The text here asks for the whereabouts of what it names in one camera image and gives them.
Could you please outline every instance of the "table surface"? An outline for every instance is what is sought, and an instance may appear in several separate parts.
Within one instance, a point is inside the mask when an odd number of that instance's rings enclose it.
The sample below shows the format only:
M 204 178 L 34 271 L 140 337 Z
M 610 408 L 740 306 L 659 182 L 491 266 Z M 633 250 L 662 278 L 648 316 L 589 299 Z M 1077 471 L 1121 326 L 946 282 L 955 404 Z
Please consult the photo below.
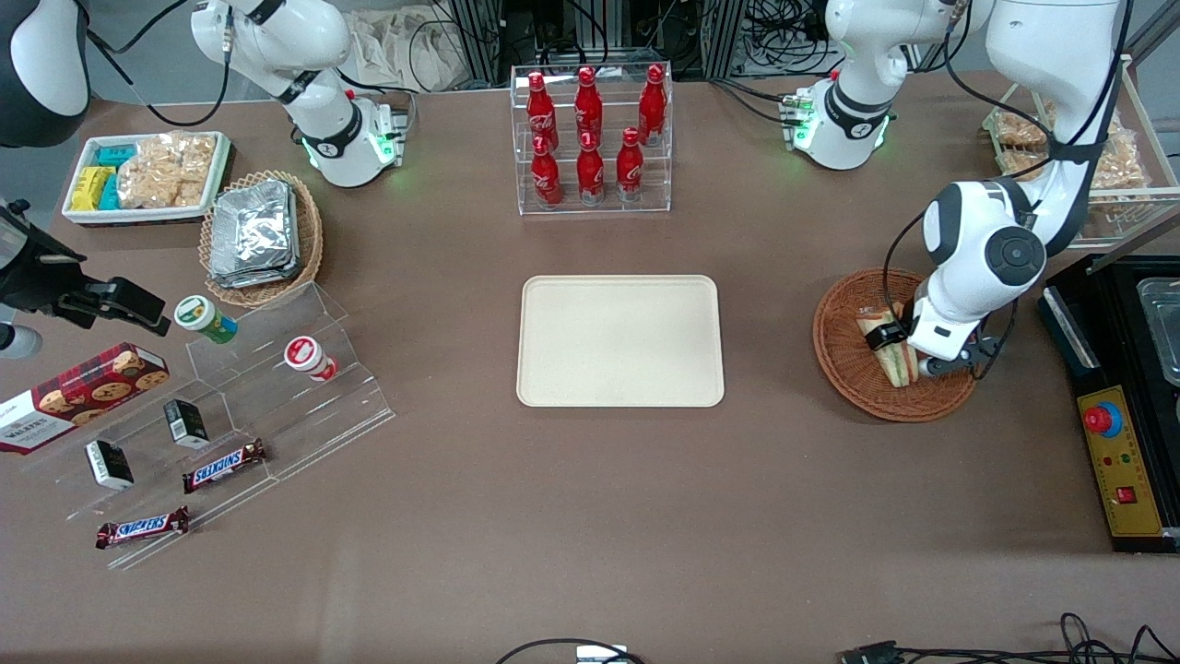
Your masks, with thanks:
M 653 664 L 818 663 L 886 638 L 1053 647 L 1062 611 L 1101 638 L 1152 622 L 1180 644 L 1180 558 L 1109 553 L 1034 307 L 970 402 L 930 425 L 859 413 L 813 357 L 826 288 L 877 264 L 946 182 L 992 175 L 976 133 L 986 107 L 914 77 L 878 153 L 832 172 L 719 91 L 676 94 L 673 211 L 607 219 L 517 215 L 503 91 L 421 97 L 405 166 L 356 190 L 316 176 L 277 104 L 227 104 L 208 126 L 236 144 L 234 173 L 288 170 L 315 195 L 319 281 L 352 311 L 398 418 L 130 572 L 109 572 L 60 499 L 5 455 L 0 662 L 490 663 L 577 636 Z M 99 103 L 83 132 L 157 129 L 143 109 Z M 168 301 L 203 290 L 196 225 L 58 218 L 53 231 L 90 274 Z M 929 269 L 917 237 L 896 259 Z M 716 282 L 725 401 L 522 406 L 525 280 L 635 272 Z M 6 364 L 0 399 L 119 341 L 181 364 L 192 340 L 18 320 L 50 351 Z

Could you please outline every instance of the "coca-cola bottle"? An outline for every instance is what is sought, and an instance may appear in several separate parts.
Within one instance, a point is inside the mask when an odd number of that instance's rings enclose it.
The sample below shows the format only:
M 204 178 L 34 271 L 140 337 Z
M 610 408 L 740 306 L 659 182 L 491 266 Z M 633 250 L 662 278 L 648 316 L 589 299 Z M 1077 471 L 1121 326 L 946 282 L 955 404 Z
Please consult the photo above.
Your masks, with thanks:
M 578 195 L 583 204 L 594 208 L 607 195 L 602 183 L 602 156 L 598 153 L 598 139 L 594 133 L 583 131 L 579 140 L 582 152 L 578 153 Z
M 618 199 L 634 203 L 640 199 L 640 182 L 643 177 L 643 150 L 640 149 L 640 130 L 628 126 L 623 130 L 623 146 L 618 150 L 616 175 Z
M 595 85 L 594 67 L 578 70 L 578 93 L 573 97 L 573 113 L 577 119 L 578 136 L 589 131 L 595 140 L 602 143 L 602 94 Z
M 553 100 L 545 91 L 545 77 L 539 71 L 529 72 L 529 129 L 533 136 L 542 136 L 549 142 L 550 151 L 557 150 L 557 111 Z
M 663 143 L 664 110 L 668 107 L 663 75 L 663 65 L 648 67 L 648 84 L 640 93 L 640 143 L 643 145 Z
M 557 209 L 565 192 L 562 190 L 557 159 L 549 152 L 549 140 L 544 136 L 532 137 L 532 182 L 537 188 L 540 209 Z

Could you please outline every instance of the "control panel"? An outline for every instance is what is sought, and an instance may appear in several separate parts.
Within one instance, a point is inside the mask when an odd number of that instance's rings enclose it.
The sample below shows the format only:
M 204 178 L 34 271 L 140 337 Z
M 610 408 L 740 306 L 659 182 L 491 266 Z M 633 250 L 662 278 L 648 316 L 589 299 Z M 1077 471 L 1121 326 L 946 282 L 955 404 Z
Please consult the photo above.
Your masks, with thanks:
M 1122 388 L 1115 386 L 1077 400 L 1110 534 L 1161 537 L 1155 497 L 1143 469 Z

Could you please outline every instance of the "clear acrylic bottle rack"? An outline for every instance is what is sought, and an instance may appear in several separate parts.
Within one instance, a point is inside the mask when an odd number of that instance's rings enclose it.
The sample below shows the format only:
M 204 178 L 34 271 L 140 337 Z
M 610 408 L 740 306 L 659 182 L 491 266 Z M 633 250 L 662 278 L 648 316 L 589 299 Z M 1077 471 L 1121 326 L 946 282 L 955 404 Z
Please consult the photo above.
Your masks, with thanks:
M 664 87 L 668 107 L 664 112 L 664 140 L 658 146 L 642 146 L 643 184 L 638 200 L 618 199 L 615 162 L 623 145 L 623 129 L 640 121 L 640 93 L 647 84 L 648 66 L 653 63 L 618 63 L 596 65 L 597 86 L 602 94 L 602 145 L 598 152 L 605 164 L 607 197 L 597 206 L 582 204 L 578 197 L 576 160 L 578 146 L 573 120 L 573 97 L 578 91 L 578 67 L 582 65 L 544 65 L 512 67 L 512 151 L 517 172 L 517 204 L 522 215 L 609 213 L 632 211 L 668 211 L 671 209 L 671 149 L 673 149 L 673 85 L 671 66 L 660 63 L 667 72 Z M 565 197 L 555 210 L 540 206 L 532 180 L 532 132 L 529 129 L 529 72 L 545 74 L 545 88 L 557 109 L 558 149 L 553 153 L 560 171 Z
M 393 419 L 376 380 L 358 360 L 341 322 L 343 308 L 317 284 L 307 285 L 237 318 L 232 342 L 205 338 L 188 346 L 195 379 L 172 379 L 129 402 L 94 427 L 84 427 L 30 455 L 25 473 L 66 494 L 66 520 L 88 530 L 87 546 L 105 522 L 148 519 L 189 507 L 188 535 L 171 533 L 96 552 L 110 568 L 129 568 L 189 537 L 251 498 L 290 480 L 361 435 Z M 287 342 L 306 335 L 336 361 L 339 373 L 317 383 L 287 367 Z M 172 443 L 164 403 L 197 406 L 210 443 L 190 449 Z M 135 485 L 123 492 L 94 482 L 86 443 L 100 440 L 123 451 Z M 185 495 L 181 475 L 255 440 L 267 460 L 244 466 Z

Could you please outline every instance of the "cookie box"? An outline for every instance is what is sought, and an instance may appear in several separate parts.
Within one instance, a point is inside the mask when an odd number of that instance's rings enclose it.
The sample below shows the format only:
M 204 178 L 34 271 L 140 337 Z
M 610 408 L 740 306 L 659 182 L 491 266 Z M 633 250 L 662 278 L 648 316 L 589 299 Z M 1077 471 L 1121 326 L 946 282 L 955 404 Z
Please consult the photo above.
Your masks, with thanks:
M 163 360 L 124 342 L 0 405 L 0 452 L 28 454 L 168 379 Z

